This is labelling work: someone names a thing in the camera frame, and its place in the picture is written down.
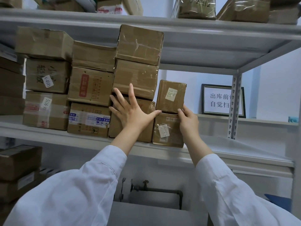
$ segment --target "framed sign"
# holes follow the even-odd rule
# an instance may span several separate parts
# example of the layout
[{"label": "framed sign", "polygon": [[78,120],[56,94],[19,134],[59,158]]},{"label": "framed sign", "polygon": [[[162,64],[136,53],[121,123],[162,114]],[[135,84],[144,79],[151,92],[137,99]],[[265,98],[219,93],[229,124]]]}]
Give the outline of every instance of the framed sign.
[{"label": "framed sign", "polygon": [[[202,84],[202,114],[229,116],[231,86]],[[244,89],[240,91],[239,117],[246,118]]]}]

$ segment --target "long sleeve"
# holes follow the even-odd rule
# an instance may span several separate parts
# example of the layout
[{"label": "long sleeve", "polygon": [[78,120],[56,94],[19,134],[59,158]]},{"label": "long sleeve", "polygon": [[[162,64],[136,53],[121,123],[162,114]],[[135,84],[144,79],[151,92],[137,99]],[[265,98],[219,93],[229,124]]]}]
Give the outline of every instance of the long sleeve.
[{"label": "long sleeve", "polygon": [[295,226],[301,221],[286,210],[256,196],[215,154],[196,166],[202,196],[215,226]]},{"label": "long sleeve", "polygon": [[48,178],[17,202],[4,226],[107,225],[126,159],[107,146],[79,170]]}]

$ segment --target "shirt cuff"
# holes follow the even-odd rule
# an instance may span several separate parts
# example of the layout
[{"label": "shirt cuff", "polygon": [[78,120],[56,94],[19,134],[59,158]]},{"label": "shirt cuff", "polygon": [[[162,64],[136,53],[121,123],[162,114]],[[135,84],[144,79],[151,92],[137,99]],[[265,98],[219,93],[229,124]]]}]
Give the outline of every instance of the shirt cuff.
[{"label": "shirt cuff", "polygon": [[119,178],[126,160],[126,154],[120,148],[109,145],[103,148],[91,161],[98,161],[107,165]]},{"label": "shirt cuff", "polygon": [[196,166],[197,180],[200,185],[210,184],[232,171],[216,154],[206,155]]}]

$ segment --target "white shelf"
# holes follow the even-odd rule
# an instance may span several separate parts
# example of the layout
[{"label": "white shelf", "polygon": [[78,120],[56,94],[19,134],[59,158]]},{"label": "white shelf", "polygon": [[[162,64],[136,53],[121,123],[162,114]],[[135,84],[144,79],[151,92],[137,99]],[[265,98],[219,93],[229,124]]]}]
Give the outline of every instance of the white shelf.
[{"label": "white shelf", "polygon": [[0,9],[0,42],[14,47],[17,26],[31,26],[116,46],[121,24],[165,33],[165,70],[235,75],[301,47],[299,26],[18,9]]},{"label": "white shelf", "polygon": [[[200,118],[221,119],[221,120],[229,119],[228,117],[223,117],[223,116],[214,116],[214,115],[205,115],[205,114],[196,114],[196,115]],[[267,121],[267,120],[246,119],[246,118],[239,118],[238,120],[242,122],[255,122],[255,123],[262,123],[262,124],[299,126],[299,123],[290,123],[290,122],[283,122],[283,121]]]},{"label": "white shelf", "polygon": [[[0,116],[0,136],[101,150],[111,139],[69,134],[66,131],[22,125],[22,116]],[[291,178],[292,160],[261,151],[238,141],[202,136],[206,144],[233,170]],[[137,142],[131,155],[192,163],[187,148],[158,146]]]}]

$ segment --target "shelf post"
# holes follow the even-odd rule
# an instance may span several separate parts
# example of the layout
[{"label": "shelf post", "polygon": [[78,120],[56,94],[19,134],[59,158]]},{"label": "shelf post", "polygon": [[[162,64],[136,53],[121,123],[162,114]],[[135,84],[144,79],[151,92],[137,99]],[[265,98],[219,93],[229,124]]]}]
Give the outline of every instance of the shelf post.
[{"label": "shelf post", "polygon": [[301,103],[299,111],[299,132],[298,132],[298,145],[294,152],[294,175],[293,175],[293,189],[292,189],[292,208],[291,213],[301,220]]},{"label": "shelf post", "polygon": [[242,73],[233,75],[227,137],[235,140],[239,115]]}]

